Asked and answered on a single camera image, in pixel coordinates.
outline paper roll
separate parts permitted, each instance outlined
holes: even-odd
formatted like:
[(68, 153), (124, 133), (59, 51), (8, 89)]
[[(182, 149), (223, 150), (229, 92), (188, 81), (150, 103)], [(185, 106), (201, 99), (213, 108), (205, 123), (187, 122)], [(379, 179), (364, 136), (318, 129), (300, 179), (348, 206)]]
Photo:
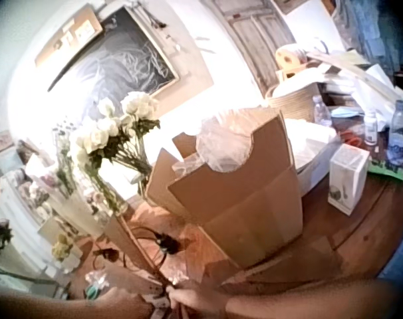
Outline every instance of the paper roll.
[(297, 68), (308, 61), (305, 51), (296, 44), (278, 48), (275, 52), (275, 60), (283, 70)]

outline forearm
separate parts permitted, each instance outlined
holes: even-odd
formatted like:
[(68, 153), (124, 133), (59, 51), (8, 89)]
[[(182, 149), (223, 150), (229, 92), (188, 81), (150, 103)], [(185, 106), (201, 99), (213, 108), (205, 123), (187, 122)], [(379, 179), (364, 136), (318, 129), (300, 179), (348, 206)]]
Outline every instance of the forearm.
[(37, 319), (96, 319), (102, 318), (102, 309), (87, 300), (65, 301), (43, 298), (0, 289), (0, 315), (2, 318)]
[(231, 297), (226, 312), (231, 318), (382, 318), (398, 298), (379, 281), (334, 284), (277, 296)]

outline human arm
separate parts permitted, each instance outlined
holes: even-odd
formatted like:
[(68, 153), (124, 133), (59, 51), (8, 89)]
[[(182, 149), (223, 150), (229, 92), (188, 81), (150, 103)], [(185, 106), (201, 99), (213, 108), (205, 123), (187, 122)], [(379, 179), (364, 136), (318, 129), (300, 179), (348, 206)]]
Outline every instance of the human arm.
[(177, 302), (202, 312), (226, 313), (229, 318), (347, 319), (383, 318), (399, 294), (379, 280), (329, 284), (275, 296), (227, 296), (202, 289), (169, 289)]
[(112, 288), (97, 300), (65, 301), (0, 289), (0, 317), (35, 319), (146, 319), (153, 307), (140, 296)]

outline chalkboard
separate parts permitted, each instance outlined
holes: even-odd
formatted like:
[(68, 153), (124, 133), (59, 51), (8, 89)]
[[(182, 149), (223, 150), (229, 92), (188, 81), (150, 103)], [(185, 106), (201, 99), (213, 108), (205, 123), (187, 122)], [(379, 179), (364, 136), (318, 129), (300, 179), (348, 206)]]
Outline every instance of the chalkboard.
[(52, 101), (79, 123), (102, 117), (96, 106), (108, 97), (122, 114), (120, 101), (131, 91), (152, 94), (178, 79), (158, 49), (124, 7), (101, 22), (95, 38), (50, 91)]

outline wooden door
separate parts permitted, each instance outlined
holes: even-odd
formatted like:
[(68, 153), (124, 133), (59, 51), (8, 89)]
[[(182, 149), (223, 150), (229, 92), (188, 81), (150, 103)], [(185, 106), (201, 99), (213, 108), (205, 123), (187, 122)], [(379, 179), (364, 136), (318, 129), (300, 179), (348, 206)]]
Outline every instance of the wooden door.
[(227, 29), (265, 95), (279, 83), (275, 51), (294, 43), (288, 26), (270, 0), (202, 0)]

